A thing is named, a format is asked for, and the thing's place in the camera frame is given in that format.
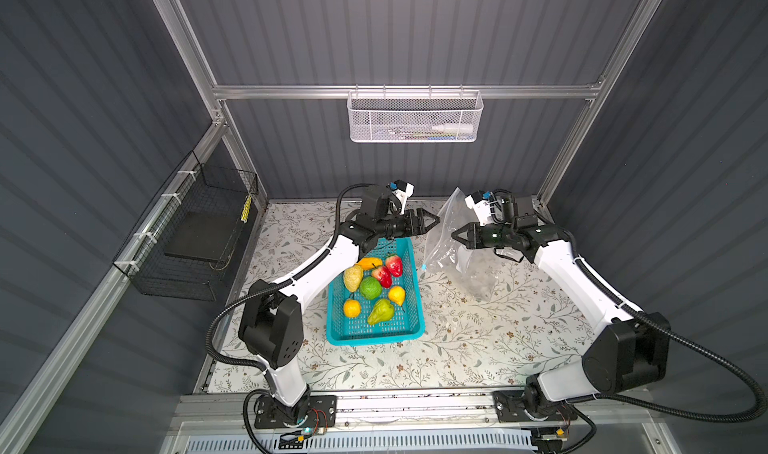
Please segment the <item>clear zip top bag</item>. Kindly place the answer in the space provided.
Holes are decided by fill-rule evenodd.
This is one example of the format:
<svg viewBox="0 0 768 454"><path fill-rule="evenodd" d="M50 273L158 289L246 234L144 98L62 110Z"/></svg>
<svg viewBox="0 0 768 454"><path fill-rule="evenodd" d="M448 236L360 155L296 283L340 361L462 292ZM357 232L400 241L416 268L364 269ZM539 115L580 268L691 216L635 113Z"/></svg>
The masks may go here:
<svg viewBox="0 0 768 454"><path fill-rule="evenodd" d="M426 235L421 277L458 290L462 297L490 301L513 278L516 264L492 249L470 250L452 238L455 230L477 220L465 198L465 192L456 187L440 207L440 222Z"/></svg>

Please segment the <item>green pear toy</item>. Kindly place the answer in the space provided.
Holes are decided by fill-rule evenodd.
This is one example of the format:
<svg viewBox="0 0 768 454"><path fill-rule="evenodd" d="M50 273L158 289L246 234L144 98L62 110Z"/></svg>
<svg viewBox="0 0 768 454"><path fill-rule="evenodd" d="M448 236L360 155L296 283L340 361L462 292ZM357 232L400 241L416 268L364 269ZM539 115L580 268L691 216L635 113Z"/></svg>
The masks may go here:
<svg viewBox="0 0 768 454"><path fill-rule="evenodd" d="M368 315L367 323L374 326L390 321L396 312L395 305L388 299L378 299Z"/></svg>

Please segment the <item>orange yellow round fruit toy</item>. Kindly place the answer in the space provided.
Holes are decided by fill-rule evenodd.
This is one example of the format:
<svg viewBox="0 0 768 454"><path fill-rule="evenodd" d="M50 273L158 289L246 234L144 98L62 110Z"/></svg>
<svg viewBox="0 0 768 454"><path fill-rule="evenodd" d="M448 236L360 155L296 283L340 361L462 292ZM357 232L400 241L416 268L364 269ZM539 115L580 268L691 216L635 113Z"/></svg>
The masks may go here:
<svg viewBox="0 0 768 454"><path fill-rule="evenodd" d="M361 304L356 299L347 299L343 304L343 314L348 319L355 319L360 316L362 312Z"/></svg>

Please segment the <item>green apple toy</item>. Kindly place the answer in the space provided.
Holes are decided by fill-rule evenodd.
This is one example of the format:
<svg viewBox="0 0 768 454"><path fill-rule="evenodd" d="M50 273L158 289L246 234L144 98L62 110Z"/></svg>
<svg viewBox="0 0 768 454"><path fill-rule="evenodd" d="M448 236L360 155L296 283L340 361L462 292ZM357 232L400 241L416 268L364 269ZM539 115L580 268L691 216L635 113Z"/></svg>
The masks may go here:
<svg viewBox="0 0 768 454"><path fill-rule="evenodd" d="M381 296L383 287L372 276L364 277L359 286L359 293L367 300L374 300Z"/></svg>

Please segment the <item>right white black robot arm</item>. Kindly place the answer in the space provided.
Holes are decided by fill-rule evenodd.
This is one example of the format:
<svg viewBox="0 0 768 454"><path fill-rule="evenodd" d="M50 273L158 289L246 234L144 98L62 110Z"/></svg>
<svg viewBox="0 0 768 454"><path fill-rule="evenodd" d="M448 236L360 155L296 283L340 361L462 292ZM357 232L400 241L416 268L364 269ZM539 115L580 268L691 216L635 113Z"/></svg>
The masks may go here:
<svg viewBox="0 0 768 454"><path fill-rule="evenodd" d="M469 250L520 252L568 295L595 335L579 360L527 379L522 403L529 417L544 420L561 403L620 393L665 376L668 337L634 317L638 306L578 255L571 234L541 220L529 199L476 191L465 203L476 220L452 238Z"/></svg>

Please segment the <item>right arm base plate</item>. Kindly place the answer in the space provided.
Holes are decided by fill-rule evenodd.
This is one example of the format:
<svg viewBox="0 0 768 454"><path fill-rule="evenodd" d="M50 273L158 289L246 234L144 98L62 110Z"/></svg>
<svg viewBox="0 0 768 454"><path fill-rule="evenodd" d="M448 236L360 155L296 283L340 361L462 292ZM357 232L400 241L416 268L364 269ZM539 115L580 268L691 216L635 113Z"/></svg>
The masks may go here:
<svg viewBox="0 0 768 454"><path fill-rule="evenodd" d="M495 390L491 393L497 419L502 423L562 421L569 424L578 419L568 405L554 405L536 410L528 408L523 388Z"/></svg>

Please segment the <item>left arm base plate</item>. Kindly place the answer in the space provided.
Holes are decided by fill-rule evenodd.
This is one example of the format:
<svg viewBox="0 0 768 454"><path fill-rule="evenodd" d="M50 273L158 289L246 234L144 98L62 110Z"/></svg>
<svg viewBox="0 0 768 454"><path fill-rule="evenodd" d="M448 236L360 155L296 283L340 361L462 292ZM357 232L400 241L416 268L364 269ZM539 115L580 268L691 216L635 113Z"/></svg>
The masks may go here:
<svg viewBox="0 0 768 454"><path fill-rule="evenodd" d="M330 428L336 423L338 397L315 395L302 397L295 406L287 406L270 395L261 396L253 407L257 429Z"/></svg>

